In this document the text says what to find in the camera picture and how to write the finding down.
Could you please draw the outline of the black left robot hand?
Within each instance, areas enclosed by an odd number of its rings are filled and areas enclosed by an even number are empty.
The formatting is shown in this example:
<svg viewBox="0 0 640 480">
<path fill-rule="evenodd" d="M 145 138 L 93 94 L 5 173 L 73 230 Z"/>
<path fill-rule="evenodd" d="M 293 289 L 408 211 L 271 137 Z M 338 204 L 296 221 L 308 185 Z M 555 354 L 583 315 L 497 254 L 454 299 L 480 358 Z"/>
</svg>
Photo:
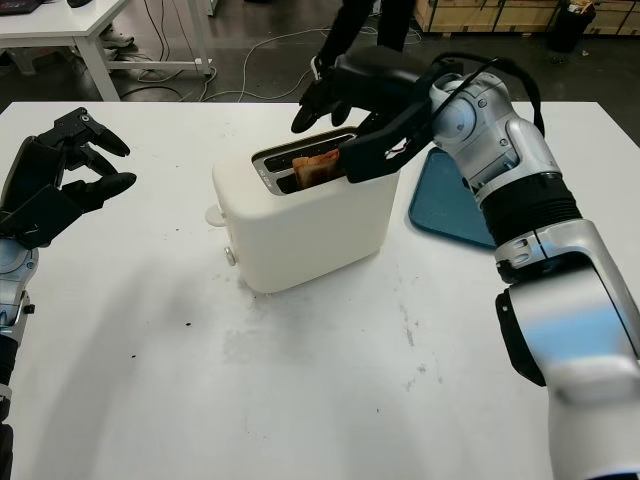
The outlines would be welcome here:
<svg viewBox="0 0 640 480">
<path fill-rule="evenodd" d="M 15 213 L 48 187 L 81 213 L 102 208 L 137 180 L 133 173 L 117 171 L 102 151 L 130 154 L 125 142 L 84 107 L 56 119 L 50 130 L 22 143 L 1 193 L 1 210 Z"/>
</svg>

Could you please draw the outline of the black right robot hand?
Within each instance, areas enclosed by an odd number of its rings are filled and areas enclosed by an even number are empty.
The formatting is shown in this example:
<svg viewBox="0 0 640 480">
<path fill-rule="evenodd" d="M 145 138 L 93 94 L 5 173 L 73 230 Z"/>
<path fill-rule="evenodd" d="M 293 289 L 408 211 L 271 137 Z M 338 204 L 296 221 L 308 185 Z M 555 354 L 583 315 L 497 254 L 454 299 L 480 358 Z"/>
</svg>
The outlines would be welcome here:
<svg viewBox="0 0 640 480">
<path fill-rule="evenodd" d="M 352 108 L 381 114 L 400 112 L 426 70 L 424 61 L 384 46 L 342 54 L 303 93 L 291 131 L 302 133 L 325 115 L 338 127 Z"/>
</svg>

